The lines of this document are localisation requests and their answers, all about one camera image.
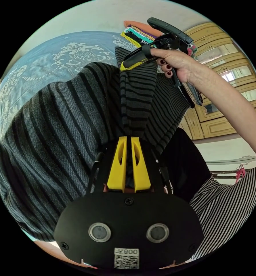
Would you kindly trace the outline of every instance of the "wall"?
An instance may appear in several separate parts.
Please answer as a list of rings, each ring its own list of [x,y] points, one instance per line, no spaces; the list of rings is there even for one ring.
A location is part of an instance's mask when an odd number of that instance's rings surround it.
[[[164,20],[183,31],[210,22],[203,15],[171,1],[90,1],[59,14],[32,34],[14,55],[3,77],[20,57],[49,39],[72,32],[91,30],[121,33],[124,30],[124,20],[146,23],[149,17]]]
[[[232,140],[217,141],[210,143],[196,144],[196,147],[202,154],[204,160],[207,162],[210,171],[227,171],[236,170],[240,164],[244,164],[245,169],[251,169],[256,167],[254,160],[255,153],[249,146],[249,144],[242,138],[236,138]],[[219,176],[234,176],[235,174],[219,174]],[[222,184],[234,184],[235,179],[216,179]]]

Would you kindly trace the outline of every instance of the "folded clothes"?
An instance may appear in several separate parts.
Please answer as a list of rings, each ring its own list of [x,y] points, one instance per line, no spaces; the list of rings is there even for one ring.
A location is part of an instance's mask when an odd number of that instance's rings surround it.
[[[143,30],[141,30],[141,29],[139,29],[139,28],[137,28],[135,26],[131,26],[130,28],[133,29],[135,32],[137,32],[137,33],[139,33],[139,34],[147,37],[148,39],[150,39],[152,41],[155,40],[155,37],[149,35],[148,33],[144,32]]]
[[[130,20],[125,20],[124,21],[124,27],[128,28],[130,26],[135,26],[139,29],[141,29],[142,31],[144,31],[145,33],[148,33],[154,37],[159,37],[161,35],[163,35],[162,32],[160,32],[159,30],[156,30],[154,28],[152,28],[150,25],[148,24],[144,24],[141,22],[136,22],[136,21],[130,21]]]
[[[135,36],[137,36],[138,38],[141,38],[143,39],[144,41],[148,42],[148,43],[151,43],[154,41],[154,38],[150,37],[150,36],[147,36],[146,34],[140,32],[140,31],[137,31],[135,30],[134,28],[132,27],[128,27],[124,30],[125,33],[128,33],[128,32],[131,32],[133,33]]]
[[[148,44],[148,42],[143,41],[142,39],[136,37],[134,34],[122,32],[120,35],[131,42],[133,45],[135,45],[137,48],[140,48],[142,45]]]

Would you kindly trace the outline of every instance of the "hand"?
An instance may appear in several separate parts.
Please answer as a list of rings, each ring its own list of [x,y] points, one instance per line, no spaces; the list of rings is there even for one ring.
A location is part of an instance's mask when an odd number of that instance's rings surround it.
[[[167,78],[172,77],[172,68],[177,69],[177,77],[183,83],[193,84],[195,73],[201,71],[202,64],[195,61],[192,57],[178,50],[151,49],[151,55],[159,57],[158,65]]]

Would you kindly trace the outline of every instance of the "bed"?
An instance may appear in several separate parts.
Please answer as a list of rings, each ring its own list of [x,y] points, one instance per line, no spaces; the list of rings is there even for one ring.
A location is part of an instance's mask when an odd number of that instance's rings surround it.
[[[66,82],[90,62],[116,65],[114,48],[136,46],[113,32],[76,32],[48,40],[21,57],[0,84],[0,139],[18,110],[49,83]]]

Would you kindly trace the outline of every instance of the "cabinet door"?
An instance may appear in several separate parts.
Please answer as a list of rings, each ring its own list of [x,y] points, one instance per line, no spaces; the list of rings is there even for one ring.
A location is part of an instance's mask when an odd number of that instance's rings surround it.
[[[203,131],[195,109],[189,109],[185,114],[185,119],[192,135],[192,140],[203,139]]]
[[[213,70],[233,87],[256,81],[256,73],[246,58],[225,63]]]
[[[191,135],[191,132],[190,132],[190,129],[189,129],[189,126],[188,126],[188,123],[187,123],[185,117],[183,117],[182,121],[179,124],[179,127],[182,128],[186,132],[186,134],[189,136],[189,138],[192,140],[192,135]]]
[[[201,127],[205,138],[236,133],[225,117],[203,122],[201,123]]]
[[[227,39],[227,38],[230,38],[230,36],[228,34],[226,34],[225,32],[209,34],[205,37],[197,38],[196,40],[194,40],[193,43],[199,49],[200,47],[204,46],[207,43],[211,43],[212,41],[219,40],[219,39]]]
[[[185,31],[187,35],[189,35],[195,41],[202,39],[208,35],[213,34],[223,34],[222,31],[215,23],[208,22],[204,24],[197,25],[187,31]]]
[[[200,31],[202,29],[209,28],[209,27],[215,27],[215,26],[218,27],[218,25],[216,25],[214,22],[202,23],[202,24],[196,25],[196,26],[186,30],[185,33],[187,35],[191,35],[194,32],[197,32],[197,31]]]
[[[227,39],[213,41],[212,43],[204,45],[202,48],[200,51],[202,53],[198,53],[198,51],[196,53],[197,59],[210,69],[234,60],[246,58],[241,50]]]
[[[201,47],[198,47],[198,50],[196,52],[196,56],[198,57],[198,61],[200,62],[200,60],[205,60],[206,61],[206,58],[202,58],[202,54],[204,54],[205,52],[213,49],[213,48],[216,48],[216,47],[219,47],[219,46],[222,46],[222,45],[227,45],[227,44],[232,44],[232,39],[230,37],[227,37],[227,38],[222,38],[222,39],[217,39],[217,40],[214,40],[214,41],[211,41]]]
[[[238,86],[236,89],[256,108],[256,82]],[[223,117],[223,114],[209,99],[205,98],[203,101],[203,106],[195,106],[200,122]]]

